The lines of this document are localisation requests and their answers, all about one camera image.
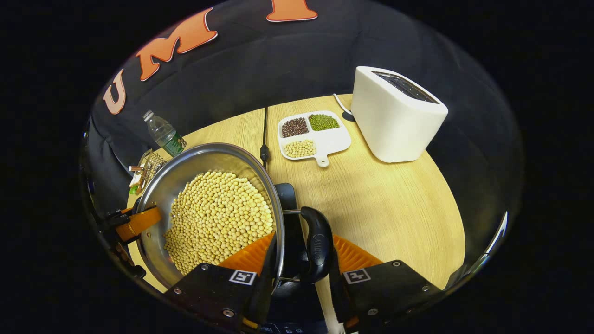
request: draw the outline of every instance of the water bottle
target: water bottle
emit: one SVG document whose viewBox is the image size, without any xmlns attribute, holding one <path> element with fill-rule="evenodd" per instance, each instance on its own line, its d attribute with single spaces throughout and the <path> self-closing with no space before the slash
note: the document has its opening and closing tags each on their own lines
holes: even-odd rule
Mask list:
<svg viewBox="0 0 594 334">
<path fill-rule="evenodd" d="M 169 155 L 176 156 L 184 150 L 186 141 L 178 134 L 171 124 L 152 111 L 143 116 L 148 126 L 148 131 L 153 138 Z"/>
</svg>

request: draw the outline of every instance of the white divided plate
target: white divided plate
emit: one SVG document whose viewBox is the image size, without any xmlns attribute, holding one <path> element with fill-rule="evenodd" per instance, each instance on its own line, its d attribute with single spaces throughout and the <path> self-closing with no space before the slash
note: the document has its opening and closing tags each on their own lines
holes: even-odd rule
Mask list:
<svg viewBox="0 0 594 334">
<path fill-rule="evenodd" d="M 338 122 L 338 125 L 340 127 L 322 131 L 314 131 L 311 128 L 311 124 L 309 123 L 308 117 L 310 115 L 319 114 L 331 116 Z M 283 124 L 288 120 L 299 117 L 305 118 L 305 123 L 307 124 L 307 130 L 309 130 L 309 132 L 299 134 L 297 136 L 283 138 Z M 315 161 L 318 163 L 318 166 L 320 167 L 326 167 L 330 164 L 330 162 L 328 161 L 328 155 L 330 153 L 336 153 L 348 149 L 351 142 L 349 132 L 346 130 L 345 125 L 342 123 L 342 120 L 338 116 L 336 116 L 336 114 L 332 111 L 325 110 L 306 112 L 304 114 L 292 115 L 281 119 L 277 126 L 277 135 L 279 138 L 280 152 L 285 158 L 289 160 L 314 158 Z M 314 142 L 314 155 L 304 157 L 290 157 L 285 153 L 285 145 L 292 143 L 294 141 L 304 141 L 306 139 L 312 140 Z"/>
</svg>

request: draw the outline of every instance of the stainless steel bowl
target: stainless steel bowl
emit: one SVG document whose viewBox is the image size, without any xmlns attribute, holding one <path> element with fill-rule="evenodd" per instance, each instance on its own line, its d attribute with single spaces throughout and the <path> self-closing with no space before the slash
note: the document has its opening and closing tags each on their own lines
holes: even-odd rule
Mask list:
<svg viewBox="0 0 594 334">
<path fill-rule="evenodd" d="M 171 227 L 169 212 L 173 200 L 177 198 L 187 182 L 209 169 L 233 172 L 239 177 L 247 178 L 271 204 L 277 238 L 276 274 L 273 282 L 273 286 L 276 286 L 283 270 L 285 257 L 285 224 L 279 196 L 268 173 L 253 155 L 238 146 L 225 143 L 204 144 L 182 152 L 169 161 L 144 190 L 137 211 L 140 212 L 155 202 L 163 217 L 159 223 L 146 229 L 138 242 L 140 254 L 148 269 L 167 289 L 184 277 L 171 261 L 168 252 L 163 249 L 165 245 L 163 234 Z"/>
</svg>

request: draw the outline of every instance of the round table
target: round table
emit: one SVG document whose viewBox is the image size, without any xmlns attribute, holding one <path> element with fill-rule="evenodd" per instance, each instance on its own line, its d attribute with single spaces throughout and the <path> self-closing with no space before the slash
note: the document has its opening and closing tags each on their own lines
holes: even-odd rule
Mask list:
<svg viewBox="0 0 594 334">
<path fill-rule="evenodd" d="M 351 94 L 340 95 L 350 109 Z M 454 196 L 431 156 L 385 163 L 369 150 L 358 126 L 343 120 L 352 144 L 328 156 L 330 165 L 321 168 L 314 159 L 289 160 L 281 153 L 276 125 L 284 117 L 312 111 L 331 111 L 341 117 L 333 96 L 298 100 L 268 108 L 267 139 L 270 159 L 267 171 L 275 184 L 290 183 L 299 206 L 324 213 L 334 234 L 360 246 L 384 262 L 395 259 L 410 267 L 440 289 L 463 263 L 465 235 Z M 184 139 L 187 147 L 222 142 L 260 155 L 264 109 L 258 109 L 194 131 Z M 171 157 L 156 151 L 166 160 Z M 130 195 L 128 207 L 138 196 Z M 304 235 L 307 225 L 302 220 Z M 161 292 L 161 285 L 144 265 L 136 243 L 129 247 L 132 260 L 145 268 L 145 281 Z M 338 332 L 328 277 L 316 283 L 330 333 Z"/>
</svg>

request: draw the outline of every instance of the orange letter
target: orange letter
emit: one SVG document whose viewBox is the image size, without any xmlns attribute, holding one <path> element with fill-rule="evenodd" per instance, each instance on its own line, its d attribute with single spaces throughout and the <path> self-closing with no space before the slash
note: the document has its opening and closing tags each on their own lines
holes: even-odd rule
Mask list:
<svg viewBox="0 0 594 334">
<path fill-rule="evenodd" d="M 124 107 L 124 102 L 126 102 L 126 90 L 124 89 L 124 83 L 122 82 L 122 73 L 124 69 L 119 70 L 118 75 L 115 76 L 113 79 L 113 83 L 115 83 L 115 88 L 118 91 L 118 101 L 113 101 L 113 96 L 111 95 L 111 85 L 109 85 L 107 91 L 103 95 L 103 100 L 105 104 L 108 106 L 109 112 L 117 115 L 122 108 Z"/>
<path fill-rule="evenodd" d="M 136 54 L 140 58 L 140 68 L 143 71 L 140 80 L 150 78 L 159 69 L 159 63 L 153 62 L 151 57 L 165 62 L 173 58 L 173 48 L 178 39 L 178 53 L 186 53 L 217 37 L 217 32 L 209 30 L 206 25 L 206 14 L 212 9 L 199 12 L 180 23 L 169 38 L 154 39 L 140 49 Z"/>
<path fill-rule="evenodd" d="M 305 0 L 272 0 L 272 13 L 266 20 L 270 22 L 313 20 L 318 13 L 307 8 Z"/>
</svg>

